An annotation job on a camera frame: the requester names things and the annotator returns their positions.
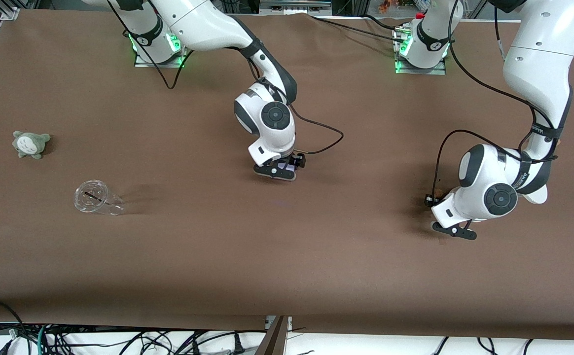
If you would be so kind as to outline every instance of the white floor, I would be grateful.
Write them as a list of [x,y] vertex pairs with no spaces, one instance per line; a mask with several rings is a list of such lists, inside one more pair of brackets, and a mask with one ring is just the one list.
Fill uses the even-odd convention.
[[[219,332],[211,332],[204,337],[210,337]],[[191,332],[174,332],[168,336],[172,347],[181,344]],[[136,333],[89,333],[71,334],[66,340],[71,344],[115,344],[127,342]],[[241,335],[242,346],[252,348],[262,340],[262,333],[247,333]],[[10,340],[9,335],[0,335],[0,349]],[[290,333],[287,340],[285,355],[302,355],[314,351],[312,355],[431,355],[442,341],[441,337],[404,337],[393,335],[343,335],[343,334],[311,334]],[[494,339],[495,352],[499,355],[521,355],[525,339]],[[109,347],[74,348],[75,355],[118,355],[123,344]],[[140,351],[139,341],[130,346],[125,355],[137,355]],[[223,337],[207,342],[200,346],[203,353],[214,354],[234,348],[233,337]],[[162,348],[151,349],[145,355],[166,355],[168,351]],[[9,349],[9,355],[27,355],[26,343],[17,339]],[[451,338],[445,344],[441,355],[487,355],[475,338]],[[542,341],[535,340],[528,349],[528,355],[574,355],[574,341]]]

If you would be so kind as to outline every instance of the brown paper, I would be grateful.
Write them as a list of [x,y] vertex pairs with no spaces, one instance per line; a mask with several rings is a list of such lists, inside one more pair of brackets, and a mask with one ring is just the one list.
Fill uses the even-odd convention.
[[[233,100],[253,78],[237,51],[193,54],[167,90],[132,66],[111,13],[3,23],[2,301],[39,323],[242,329],[285,314],[317,332],[574,339],[574,102],[548,202],[475,224],[476,241],[450,238],[429,230],[422,204],[442,139],[466,128],[517,146],[528,108],[451,59],[446,76],[395,74],[387,40],[303,14],[241,18],[298,81],[298,112],[346,133],[295,182],[251,169],[255,138]],[[509,45],[517,24],[501,30]],[[492,24],[461,23],[456,39],[468,70],[508,90]],[[52,135],[42,160],[17,158],[15,130]],[[303,150],[336,139],[300,120],[296,131]],[[449,141],[439,188],[456,186],[477,143]],[[77,211],[88,179],[122,196],[127,215]]]

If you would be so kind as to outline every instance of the metal frame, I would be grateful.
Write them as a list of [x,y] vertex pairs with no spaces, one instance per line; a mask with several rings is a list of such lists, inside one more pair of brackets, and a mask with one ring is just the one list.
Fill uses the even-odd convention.
[[254,355],[284,355],[290,326],[289,316],[275,316]]
[[488,0],[480,0],[476,7],[468,14],[467,18],[478,18],[486,4],[488,4]]
[[40,0],[0,0],[0,20],[12,21],[20,9],[35,9]]

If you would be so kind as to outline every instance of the circular joint cap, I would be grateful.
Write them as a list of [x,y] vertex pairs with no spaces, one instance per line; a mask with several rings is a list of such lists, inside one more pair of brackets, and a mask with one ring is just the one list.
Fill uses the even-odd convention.
[[289,126],[291,114],[285,104],[275,101],[263,107],[263,110],[260,112],[260,118],[265,126],[273,130],[284,130]]
[[517,192],[508,184],[495,184],[486,190],[484,203],[492,215],[505,215],[517,205]]

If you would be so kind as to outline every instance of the black cable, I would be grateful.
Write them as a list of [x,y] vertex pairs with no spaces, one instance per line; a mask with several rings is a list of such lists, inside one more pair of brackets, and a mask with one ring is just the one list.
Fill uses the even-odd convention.
[[125,344],[127,342],[129,342],[129,341],[117,342],[115,344],[82,344],[82,343],[76,344],[76,343],[65,342],[65,345],[69,346],[71,348],[82,348],[84,346],[93,346],[96,348],[111,348],[112,346],[119,346],[119,345]]
[[443,346],[445,346],[445,343],[449,340],[449,337],[444,337],[442,341],[440,341],[440,346],[438,346],[438,349],[436,349],[436,352],[433,353],[433,355],[440,355],[440,352],[443,349]]
[[491,355],[497,355],[497,353],[495,352],[495,344],[493,344],[493,340],[491,338],[486,338],[488,339],[489,344],[491,344],[491,348],[487,348],[483,343],[482,343],[482,339],[480,338],[476,338],[478,340],[478,344],[480,344],[480,346],[482,346],[483,349],[485,349],[486,351],[488,351],[489,353],[491,353]]
[[360,30],[360,29],[355,29],[355,27],[350,27],[350,26],[346,26],[346,25],[342,25],[341,23],[337,23],[337,22],[333,22],[333,21],[329,21],[329,20],[325,20],[324,18],[317,18],[312,16],[312,18],[321,21],[321,22],[326,22],[326,23],[330,23],[332,25],[335,26],[339,26],[339,27],[344,27],[345,29],[349,29],[349,30],[353,30],[353,31],[357,31],[357,32],[361,32],[362,34],[367,34],[367,35],[371,35],[371,36],[375,36],[375,37],[379,37],[379,38],[383,38],[383,39],[388,39],[391,40],[393,42],[399,42],[402,43],[403,40],[401,38],[392,38],[392,37],[388,37],[388,36],[384,36],[384,35],[380,35],[380,34],[375,34],[373,32],[368,32],[368,31],[364,31],[364,30]]
[[131,346],[131,344],[133,344],[136,340],[143,337],[144,334],[145,334],[145,332],[140,332],[140,333],[136,334],[136,336],[134,336],[132,339],[130,339],[129,342],[127,342],[127,344],[125,344],[125,346],[123,346],[123,348],[120,350],[120,353],[118,353],[118,355],[123,355],[123,353],[125,353],[125,351],[127,351],[127,349],[129,348],[129,346]]
[[197,338],[201,337],[202,335],[206,334],[205,330],[195,330],[195,332],[190,335],[190,337],[186,338],[186,340],[177,348],[177,350],[173,353],[173,355],[179,355],[186,347],[191,344],[193,341],[196,341]]
[[377,20],[377,18],[375,18],[375,16],[372,16],[371,14],[367,14],[367,13],[366,13],[366,14],[363,14],[361,17],[370,18],[370,19],[373,20],[375,23],[377,23],[377,25],[379,25],[380,27],[383,27],[384,29],[392,30],[392,31],[395,30],[395,27],[394,27],[394,26],[388,26],[388,25],[386,25],[386,23],[380,22],[379,20]]
[[10,341],[7,342],[7,344],[5,344],[1,349],[0,349],[0,355],[8,355],[9,353],[9,348],[10,348],[10,344],[12,344],[13,339],[11,339]]
[[[152,345],[154,346],[154,348],[156,346],[160,346],[161,348],[167,349],[168,354],[172,353],[173,352],[173,344],[171,343],[171,340],[167,337],[167,333],[168,332],[161,332],[161,333],[159,333],[158,337],[156,337],[155,339],[150,339],[149,337],[147,337],[147,339],[149,339],[150,342],[143,344],[143,347],[140,351],[140,355],[143,355],[149,349],[149,347]],[[168,339],[169,346],[164,346],[163,344],[158,342],[158,339],[160,339],[161,337]]]
[[502,94],[504,96],[510,97],[513,100],[519,101],[520,103],[525,104],[526,106],[532,107],[534,108],[537,112],[539,112],[539,114],[541,114],[541,116],[546,120],[546,123],[548,123],[549,128],[554,129],[555,127],[553,126],[553,124],[551,123],[550,119],[548,118],[548,115],[546,115],[541,108],[537,107],[535,104],[530,103],[520,97],[517,97],[513,94],[509,94],[508,92],[502,91],[498,88],[492,87],[491,85],[486,84],[485,82],[481,81],[480,79],[476,78],[475,76],[473,76],[473,74],[471,74],[466,68],[465,66],[460,63],[458,56],[456,56],[456,52],[454,51],[454,41],[452,40],[451,36],[451,27],[452,27],[452,23],[454,22],[454,14],[456,13],[456,7],[458,6],[458,3],[460,2],[460,0],[456,0],[454,2],[454,7],[451,11],[451,15],[449,16],[449,27],[447,30],[447,34],[448,34],[448,40],[449,40],[449,49],[451,50],[451,55],[452,58],[454,58],[454,61],[456,62],[456,64],[458,65],[458,67],[460,67],[461,70],[463,70],[463,72],[465,72],[465,74],[467,74],[467,76],[469,76],[473,81],[475,81],[476,83],[478,83],[479,85],[488,88],[489,90],[492,90],[494,92],[497,92],[498,94]]
[[285,101],[287,101],[287,106],[289,106],[289,108],[291,108],[294,115],[296,115],[298,118],[300,118],[301,120],[303,120],[307,123],[315,124],[316,126],[320,126],[320,127],[326,128],[328,130],[332,130],[332,131],[339,134],[339,138],[336,141],[334,141],[332,144],[325,146],[325,148],[322,148],[320,150],[315,150],[315,151],[302,151],[302,150],[299,150],[299,151],[301,151],[302,153],[305,153],[305,154],[309,154],[309,155],[322,153],[323,151],[326,151],[328,149],[333,148],[333,146],[335,146],[336,144],[341,142],[342,139],[344,139],[344,132],[343,131],[340,131],[339,129],[334,128],[332,126],[328,126],[328,124],[323,124],[323,123],[314,121],[312,119],[305,118],[302,115],[300,115],[298,113],[298,111],[296,111],[296,108],[293,107],[293,104],[289,101],[289,99],[287,99],[287,95],[285,95],[285,92],[283,92],[280,88],[276,87],[275,85],[273,85],[272,83],[270,83],[268,81],[260,80],[260,78],[258,78],[258,76],[255,75],[252,67],[254,67],[256,69],[256,72],[258,72],[258,67],[256,67],[256,64],[254,64],[254,62],[252,62],[251,59],[248,59],[248,65],[250,66],[250,72],[251,72],[252,76],[254,77],[254,80],[257,83],[259,83],[260,85],[263,85],[265,88],[268,88],[268,89],[273,88],[273,90],[275,90],[276,92],[280,92],[280,94],[285,98]]
[[[504,153],[508,156],[510,156],[511,158],[521,162],[522,159],[520,157],[517,157],[517,155],[514,155],[512,153],[510,153],[510,151],[507,151],[506,149],[502,148],[501,146],[499,146],[498,144],[495,144],[494,142],[491,142],[490,140],[486,139],[485,137],[479,135],[478,133],[472,132],[472,131],[468,131],[468,130],[454,130],[449,132],[449,134],[447,135],[447,137],[445,137],[445,139],[443,140],[443,142],[440,144],[440,148],[438,149],[438,157],[436,157],[436,170],[434,172],[434,182],[433,185],[431,187],[431,195],[434,196],[434,194],[436,193],[436,180],[438,180],[438,167],[440,166],[440,156],[442,154],[443,151],[443,147],[445,146],[445,143],[447,143],[447,140],[449,139],[449,137],[451,137],[452,135],[454,135],[455,133],[467,133],[468,135],[472,135],[478,139],[481,139],[483,141],[485,141],[486,143],[494,146],[495,149],[497,149],[498,151],[501,151],[501,153]],[[545,163],[545,162],[551,162],[553,160],[556,160],[558,157],[555,155],[551,158],[548,159],[533,159],[531,160],[531,164],[537,164],[537,163]]]
[[9,305],[7,305],[6,303],[0,301],[0,307],[5,308],[6,310],[9,311],[9,313],[16,319],[17,323],[19,324],[19,327],[22,330],[22,337],[24,337],[26,339],[26,346],[28,347],[28,355],[31,355],[31,347],[30,344],[28,343],[28,337],[26,335],[28,335],[29,333],[26,331],[26,328],[24,328],[24,322],[22,321],[22,319],[19,317],[19,315],[17,315],[17,313],[13,310],[13,308],[11,308]]
[[495,19],[495,38],[497,38],[497,40],[500,40],[500,28],[497,25],[497,6],[494,7],[495,12],[494,12],[494,19]]
[[497,39],[497,46],[500,49],[500,54],[502,55],[502,61],[506,61],[506,54],[504,53],[504,47],[502,45],[502,39],[500,38],[500,27],[497,23],[497,7],[494,7],[494,22],[495,22],[495,38]]
[[[267,332],[266,332],[265,330],[242,330],[242,331],[237,331],[237,332],[222,333],[222,334],[219,334],[219,335],[215,335],[214,337],[210,337],[210,338],[204,339],[204,340],[201,341],[201,342],[198,342],[198,343],[197,343],[197,346],[200,346],[200,345],[202,345],[203,343],[206,343],[206,342],[209,342],[209,341],[213,341],[214,339],[217,339],[217,338],[227,337],[227,336],[229,336],[229,335],[234,335],[235,333],[242,334],[242,333],[267,333]],[[188,349],[188,351],[184,352],[183,355],[188,355],[191,350],[192,350],[192,349]]]
[[[123,25],[123,27],[125,28],[125,31],[127,31],[127,34],[129,34],[129,28],[127,27],[127,25],[125,25],[125,23],[123,22],[122,18],[120,18],[120,15],[118,15],[118,12],[116,12],[116,9],[111,6],[111,2],[109,2],[109,0],[107,0],[107,3],[109,4],[109,6],[111,7],[111,10],[114,12],[114,14],[116,15],[116,18],[118,18],[118,20],[120,21],[120,23]],[[173,82],[173,85],[169,85],[167,79],[165,78],[165,75],[162,73],[162,70],[160,70],[160,67],[158,67],[158,65],[156,64],[156,62],[153,60],[153,58],[151,57],[151,54],[149,54],[149,52],[147,52],[147,50],[143,47],[142,43],[138,42],[137,40],[134,41],[134,43],[137,43],[140,48],[143,50],[143,52],[145,52],[145,54],[147,54],[147,57],[149,58],[149,60],[151,61],[152,65],[156,68],[156,70],[158,71],[158,74],[160,74],[161,78],[163,79],[165,85],[167,86],[167,89],[169,90],[173,90],[175,88],[175,86],[177,85],[177,79],[179,78],[179,73],[181,72],[181,68],[184,68],[184,64],[186,63],[186,60],[188,59],[188,57],[190,57],[191,54],[193,54],[194,50],[191,50],[190,52],[188,52],[188,54],[186,54],[186,56],[184,57],[184,59],[181,61],[181,63],[179,64],[179,68],[177,70],[177,74],[175,74],[175,80]]]
[[528,346],[530,346],[530,343],[533,342],[534,339],[528,339],[526,341],[526,345],[524,345],[524,353],[523,355],[528,355]]
[[246,349],[241,345],[241,337],[239,333],[235,333],[235,350],[232,352],[233,355],[239,355],[245,353]]
[[[458,6],[458,2],[460,0],[456,0],[454,2],[454,7],[452,9],[452,12],[449,16],[449,27],[448,27],[448,39],[449,39],[449,49],[451,49],[451,54],[452,57],[454,58],[454,61],[456,61],[456,64],[463,70],[463,72],[465,72],[465,74],[467,74],[467,76],[469,76],[471,79],[473,79],[474,81],[476,81],[476,83],[479,83],[480,85],[482,85],[485,88],[488,88],[490,90],[493,90],[494,92],[497,92],[499,94],[503,94],[505,96],[508,96],[512,99],[515,99],[517,101],[520,101],[521,103],[526,104],[528,107],[530,107],[531,112],[533,113],[533,123],[536,120],[536,112],[539,112],[539,114],[542,115],[542,117],[544,117],[544,119],[546,120],[546,122],[548,123],[549,127],[551,129],[554,129],[554,126],[552,125],[552,123],[550,122],[548,116],[546,114],[544,114],[539,108],[537,108],[537,106],[533,105],[532,103],[529,103],[528,101],[524,100],[524,99],[520,99],[519,97],[515,96],[515,95],[511,95],[508,92],[504,92],[502,90],[499,90],[497,88],[494,88],[484,82],[482,82],[481,80],[479,80],[478,78],[476,78],[475,76],[473,76],[470,72],[468,72],[468,70],[465,68],[465,66],[462,65],[462,63],[460,63],[460,61],[458,60],[458,57],[456,56],[456,52],[454,51],[454,46],[453,46],[453,40],[451,38],[451,27],[452,27],[452,22],[454,21],[454,14],[456,13],[456,7]],[[507,151],[506,149],[502,148],[501,146],[499,146],[498,144],[491,142],[489,139],[486,139],[485,137],[479,135],[478,133],[472,132],[472,131],[468,131],[468,130],[454,130],[451,131],[443,140],[443,142],[440,144],[440,148],[438,149],[438,157],[436,158],[436,168],[435,168],[435,173],[434,173],[434,181],[433,184],[431,186],[431,195],[435,196],[436,193],[436,182],[438,181],[438,169],[440,167],[440,156],[442,154],[442,150],[443,147],[445,146],[445,143],[447,143],[447,140],[449,139],[449,137],[451,137],[454,133],[467,133],[469,135],[472,135],[474,137],[477,137],[478,139],[481,139],[483,141],[485,141],[486,143],[494,146],[494,148],[496,148],[498,151],[501,151],[501,153],[504,153],[508,156],[510,156],[511,158],[521,162],[521,156],[522,156],[522,146],[524,144],[524,142],[530,137],[530,135],[532,134],[531,131],[528,132],[528,134],[524,137],[524,139],[522,139],[519,142],[519,146],[517,148],[517,150],[519,151],[519,155],[520,157],[517,157],[517,155],[514,155],[512,153],[510,153],[509,151]],[[531,160],[531,164],[537,164],[537,163],[544,163],[544,162],[551,162],[553,160],[556,160],[558,157],[556,155],[552,155],[553,150],[551,150],[548,155],[546,157],[544,157],[544,159],[532,159]]]

